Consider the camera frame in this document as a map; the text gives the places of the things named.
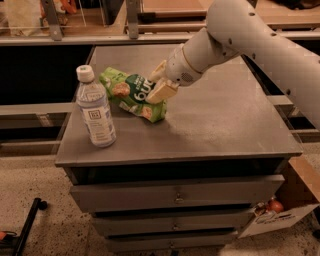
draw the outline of gray drawer cabinet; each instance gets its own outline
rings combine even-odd
[[[104,237],[156,232],[234,227],[240,229],[253,217],[251,209],[201,210],[147,213],[93,218],[93,226]]]
[[[96,47],[90,63],[97,76],[108,66],[148,76],[177,46]],[[240,56],[179,89],[161,122],[112,112],[117,141],[98,149],[74,108],[56,159],[112,252],[230,243],[302,153]]]
[[[281,186],[282,175],[80,185],[71,195],[83,212],[256,204]]]

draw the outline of green chip bag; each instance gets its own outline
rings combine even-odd
[[[100,74],[99,80],[107,90],[108,99],[125,111],[144,117],[152,123],[165,118],[166,101],[158,104],[145,101],[156,83],[138,74],[128,75],[111,67]]]

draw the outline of speckled floor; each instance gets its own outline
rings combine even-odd
[[[306,159],[320,173],[320,143],[303,143]],[[35,197],[49,203],[39,211],[24,250],[25,256],[113,255],[105,240],[91,226],[69,195],[71,183],[54,166],[54,155],[0,158],[0,230],[21,232]],[[315,219],[307,215],[293,227],[235,240],[223,248],[181,249],[181,256],[320,255],[320,244],[312,236]],[[123,256],[169,256],[172,251],[123,253]]]

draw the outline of plastic water bottle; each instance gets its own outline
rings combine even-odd
[[[107,147],[116,140],[116,132],[106,89],[101,83],[95,81],[91,66],[82,65],[76,71],[80,81],[77,104],[80,107],[91,142],[98,147]]]

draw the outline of white bottle cap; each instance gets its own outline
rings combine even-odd
[[[94,80],[94,73],[90,65],[82,65],[77,67],[78,80],[83,83],[88,83]]]

